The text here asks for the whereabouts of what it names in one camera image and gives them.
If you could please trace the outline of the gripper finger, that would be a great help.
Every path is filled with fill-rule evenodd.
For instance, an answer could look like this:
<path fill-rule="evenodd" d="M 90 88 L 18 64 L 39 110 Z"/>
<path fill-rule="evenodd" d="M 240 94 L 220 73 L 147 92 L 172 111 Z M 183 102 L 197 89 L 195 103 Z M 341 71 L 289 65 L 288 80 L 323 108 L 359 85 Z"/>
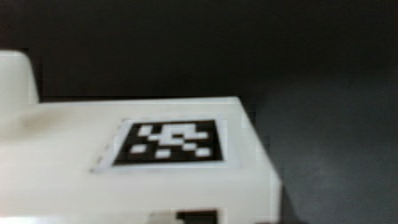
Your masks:
<path fill-rule="evenodd" d="M 149 214 L 146 224 L 218 224 L 218 210 L 163 210 Z"/>

